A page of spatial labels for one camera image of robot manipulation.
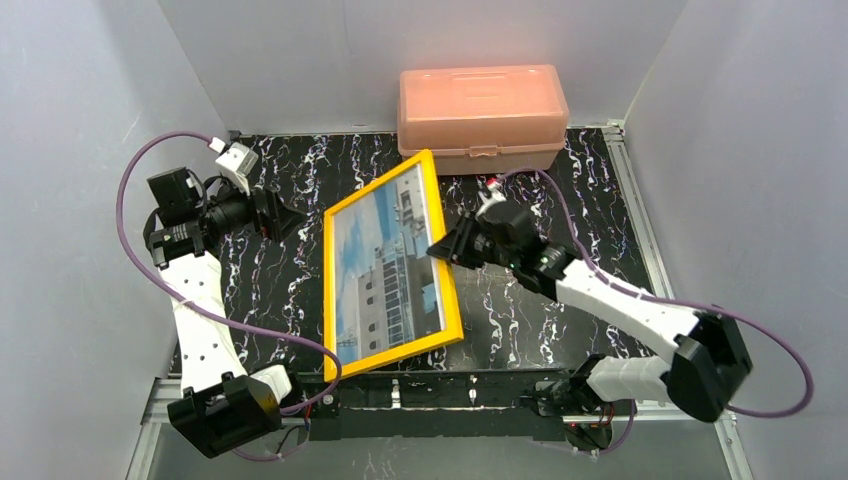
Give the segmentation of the orange plastic storage box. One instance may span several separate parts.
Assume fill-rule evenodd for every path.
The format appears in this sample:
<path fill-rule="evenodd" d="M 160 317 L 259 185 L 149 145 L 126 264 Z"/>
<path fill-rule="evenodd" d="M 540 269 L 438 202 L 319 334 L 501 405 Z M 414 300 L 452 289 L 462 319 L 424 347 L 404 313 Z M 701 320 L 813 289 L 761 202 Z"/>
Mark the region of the orange plastic storage box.
<path fill-rule="evenodd" d="M 441 176 L 547 170 L 570 111 L 549 64 L 408 70 L 400 75 L 397 145 L 432 153 Z"/>

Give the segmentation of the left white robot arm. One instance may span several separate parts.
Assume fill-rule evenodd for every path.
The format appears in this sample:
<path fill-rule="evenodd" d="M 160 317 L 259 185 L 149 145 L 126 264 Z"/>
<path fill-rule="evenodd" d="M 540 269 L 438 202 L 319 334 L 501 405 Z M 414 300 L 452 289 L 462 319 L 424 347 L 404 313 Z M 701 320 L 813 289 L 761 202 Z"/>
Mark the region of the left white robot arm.
<path fill-rule="evenodd" d="M 177 292 L 173 314 L 181 352 L 181 396 L 167 407 L 171 425 L 201 454 L 215 458 L 283 426 L 281 410 L 303 399 L 282 361 L 248 371 L 225 315 L 219 249 L 225 237 L 250 227 L 281 240 L 303 215 L 273 189 L 246 193 L 229 180 L 215 195 L 186 167 L 148 180 L 157 207 L 145 227 L 159 278 Z"/>

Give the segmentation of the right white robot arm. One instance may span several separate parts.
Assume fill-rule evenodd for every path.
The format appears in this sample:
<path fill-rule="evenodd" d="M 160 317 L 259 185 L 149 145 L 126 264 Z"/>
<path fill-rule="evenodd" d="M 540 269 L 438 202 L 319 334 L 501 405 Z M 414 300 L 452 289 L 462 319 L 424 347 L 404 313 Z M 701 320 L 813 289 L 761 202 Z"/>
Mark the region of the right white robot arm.
<path fill-rule="evenodd" d="M 752 370 L 734 319 L 614 289 L 573 249 L 543 239 L 528 213 L 507 217 L 501 205 L 465 212 L 427 253 L 467 269 L 504 267 L 525 289 L 598 317 L 652 350 L 631 359 L 594 354 L 569 377 L 538 384 L 531 396 L 541 416 L 649 400 L 714 422 Z"/>

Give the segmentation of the building photo print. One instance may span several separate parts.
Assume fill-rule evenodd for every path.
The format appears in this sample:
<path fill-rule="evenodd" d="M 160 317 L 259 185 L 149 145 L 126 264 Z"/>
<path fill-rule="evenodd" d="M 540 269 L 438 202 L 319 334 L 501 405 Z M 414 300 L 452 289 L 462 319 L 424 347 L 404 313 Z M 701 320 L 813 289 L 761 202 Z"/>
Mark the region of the building photo print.
<path fill-rule="evenodd" d="M 350 364 L 443 330 L 422 172 L 332 217 L 336 354 Z"/>

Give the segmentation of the aluminium side rail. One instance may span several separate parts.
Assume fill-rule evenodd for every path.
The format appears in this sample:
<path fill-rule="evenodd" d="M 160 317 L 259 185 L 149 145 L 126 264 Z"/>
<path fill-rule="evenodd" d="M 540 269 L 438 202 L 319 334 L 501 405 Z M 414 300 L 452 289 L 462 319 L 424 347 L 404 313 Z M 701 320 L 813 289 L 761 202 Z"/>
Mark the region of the aluminium side rail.
<path fill-rule="evenodd" d="M 619 189 L 624 197 L 653 291 L 658 296 L 671 295 L 669 278 L 625 144 L 624 130 L 618 124 L 610 124 L 602 126 L 601 131 L 619 180 Z"/>

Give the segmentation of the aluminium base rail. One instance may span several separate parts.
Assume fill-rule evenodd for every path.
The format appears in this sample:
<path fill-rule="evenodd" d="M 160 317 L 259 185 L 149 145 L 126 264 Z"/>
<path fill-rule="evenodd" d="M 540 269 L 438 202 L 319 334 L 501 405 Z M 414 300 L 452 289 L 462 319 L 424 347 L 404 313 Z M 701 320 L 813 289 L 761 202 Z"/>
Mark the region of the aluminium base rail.
<path fill-rule="evenodd" d="M 336 420 L 352 417 L 353 412 L 367 413 L 463 413 L 482 412 L 544 413 L 556 417 L 580 418 L 576 409 L 557 407 L 551 410 L 539 405 L 540 400 L 531 395 L 537 383 L 553 383 L 559 377 L 554 370 L 494 370 L 459 372 L 377 372 L 343 380 L 329 395 L 331 400 L 320 399 L 313 407 L 311 417 L 318 420 Z M 157 380 L 142 415 L 142 423 L 168 423 L 167 406 L 179 400 L 177 379 Z M 695 420 L 670 400 L 636 400 L 635 409 L 627 400 L 613 403 L 613 420 L 634 417 L 647 420 L 658 416 L 665 420 Z"/>

